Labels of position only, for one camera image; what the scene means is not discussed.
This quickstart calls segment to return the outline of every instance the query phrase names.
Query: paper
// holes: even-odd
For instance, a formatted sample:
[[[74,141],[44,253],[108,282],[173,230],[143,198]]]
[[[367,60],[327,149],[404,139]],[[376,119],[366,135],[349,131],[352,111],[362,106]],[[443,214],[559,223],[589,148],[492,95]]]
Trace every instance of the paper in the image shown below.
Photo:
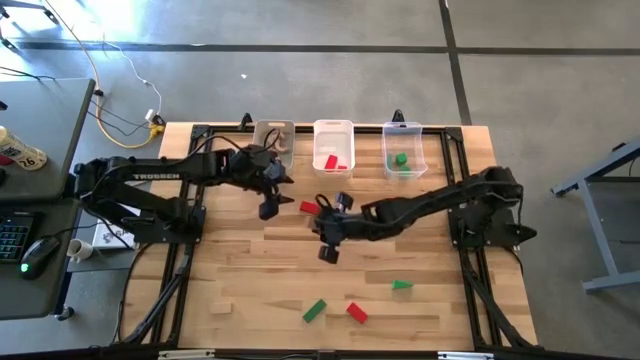
[[[126,205],[122,205],[122,206],[127,208],[132,213],[136,215],[140,215],[140,209],[132,208]],[[124,240],[127,244],[129,244],[130,247],[132,248],[134,247],[133,234],[122,230],[120,227],[113,225],[110,222],[107,222],[107,223],[109,224],[109,226],[111,227],[111,230],[113,230],[113,232],[116,235],[118,235],[122,240]],[[102,222],[102,220],[98,220],[98,225],[96,226],[96,232],[93,235],[92,245],[96,249],[118,249],[118,248],[125,247],[122,244],[122,242],[120,242],[120,240],[118,240],[116,237],[114,237],[111,234],[111,232],[109,232],[109,229],[107,229],[107,226]]]

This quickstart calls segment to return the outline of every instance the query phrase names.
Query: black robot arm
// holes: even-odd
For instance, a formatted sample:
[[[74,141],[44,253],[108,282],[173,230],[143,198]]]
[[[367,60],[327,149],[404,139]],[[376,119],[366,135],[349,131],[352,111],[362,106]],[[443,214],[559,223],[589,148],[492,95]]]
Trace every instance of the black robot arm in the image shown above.
[[[125,184],[131,180],[186,180],[194,185],[228,184],[264,196],[261,219],[278,214],[279,205],[293,201],[278,184],[293,183],[275,152],[258,145],[238,151],[216,150],[183,159],[112,157],[76,165],[75,196],[89,213],[136,236],[137,242],[190,243],[199,238],[204,209],[194,209],[180,197],[165,199]],[[141,209],[135,215],[122,205]]]
[[[321,211],[315,219],[314,232],[326,244],[319,257],[335,264],[339,255],[336,247],[345,239],[376,241],[396,236],[417,219],[460,204],[467,204],[461,213],[465,231],[476,232],[487,226],[497,210],[517,204],[522,194],[522,185],[515,181],[511,170],[490,167],[455,185],[413,198],[388,198],[363,205],[360,214],[345,212],[353,205],[353,199],[345,193],[338,194],[335,207],[325,196],[318,195]]]

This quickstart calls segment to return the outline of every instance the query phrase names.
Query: wooden table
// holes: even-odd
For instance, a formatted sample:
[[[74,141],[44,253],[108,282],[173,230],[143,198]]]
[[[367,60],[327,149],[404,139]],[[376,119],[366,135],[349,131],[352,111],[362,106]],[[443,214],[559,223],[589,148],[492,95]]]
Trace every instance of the wooden table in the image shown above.
[[[192,126],[168,124],[160,156],[185,156]],[[495,165],[488,128],[462,130],[471,173]],[[228,135],[240,145],[252,138]],[[353,178],[327,180],[316,177],[312,169],[313,135],[296,134],[291,175],[295,184],[281,187],[296,202],[281,206],[280,214],[266,222],[257,213],[261,196],[226,185],[206,189],[207,219],[196,247],[179,346],[472,349],[460,263],[450,245],[445,212],[418,220],[393,239],[344,242],[339,263],[330,265],[317,259],[318,236],[307,228],[309,216],[298,211],[301,200],[313,201],[317,193],[333,198],[346,191],[355,198],[354,209],[359,209],[381,198],[415,196],[445,186],[439,140],[426,136],[423,141],[429,170],[419,180],[385,179],[380,135],[356,135]],[[227,147],[214,140],[214,148]],[[179,182],[155,182],[151,191],[170,197],[178,194],[179,187]],[[125,334],[156,299],[166,252],[166,246],[155,245],[138,262],[126,299]],[[536,343],[518,263],[503,249],[487,248],[486,253],[497,303],[524,338]],[[408,280],[415,286],[392,291],[392,280]],[[302,315],[320,298],[327,308],[305,323]],[[364,325],[345,312],[351,302],[369,314]],[[486,312],[479,299],[478,303],[483,333],[489,339]],[[173,304],[168,309],[165,333],[171,326]]]

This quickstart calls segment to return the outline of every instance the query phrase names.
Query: concrete floor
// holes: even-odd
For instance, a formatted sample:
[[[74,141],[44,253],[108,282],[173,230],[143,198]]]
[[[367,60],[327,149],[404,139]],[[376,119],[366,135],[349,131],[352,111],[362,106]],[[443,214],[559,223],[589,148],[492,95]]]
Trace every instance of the concrete floor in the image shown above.
[[[60,10],[83,40],[208,44],[445,45],[437,0],[77,1]],[[449,0],[458,46],[633,48],[633,0]],[[111,16],[122,17],[115,21]],[[12,11],[14,39],[70,39],[43,16]],[[133,121],[156,107],[151,90],[117,52],[92,51],[107,108]],[[396,108],[423,124],[459,125],[446,54],[130,52],[164,96],[167,121],[255,118],[384,122]],[[473,124],[490,127],[498,162],[525,186],[524,277],[540,344],[553,350],[638,358],[640,286],[586,295],[581,281],[605,274],[582,201],[548,189],[640,133],[637,56],[461,56]],[[56,77],[92,77],[80,51],[0,50],[0,65]],[[0,81],[14,78],[0,75]],[[123,141],[135,143],[144,134]],[[123,151],[87,118],[75,161],[155,156],[159,140]],[[640,166],[635,170],[640,175]],[[638,269],[640,246],[616,252]],[[0,323],[0,353],[107,344],[123,272],[74,277],[78,315]],[[30,338],[18,334],[28,332]]]

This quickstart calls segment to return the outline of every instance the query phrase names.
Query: clear plastic container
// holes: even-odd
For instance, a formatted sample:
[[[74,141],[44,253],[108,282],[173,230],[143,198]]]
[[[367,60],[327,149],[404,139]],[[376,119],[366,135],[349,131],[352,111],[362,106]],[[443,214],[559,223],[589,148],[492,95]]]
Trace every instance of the clear plastic container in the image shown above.
[[[396,163],[396,156],[404,153],[405,166]],[[428,166],[422,151],[422,125],[415,122],[387,122],[382,127],[382,159],[388,178],[419,178]]]
[[[325,170],[330,155],[336,156],[338,163],[335,169]],[[316,120],[313,123],[313,169],[316,175],[350,177],[355,165],[353,123],[349,120]]]
[[[264,146],[265,140],[267,145],[271,145],[275,141],[277,131],[273,131],[268,139],[265,137],[273,129],[280,131],[280,137],[273,146],[272,150],[278,153],[282,165],[290,172],[293,168],[293,149],[295,147],[296,128],[291,120],[259,120],[253,128],[253,143]]]

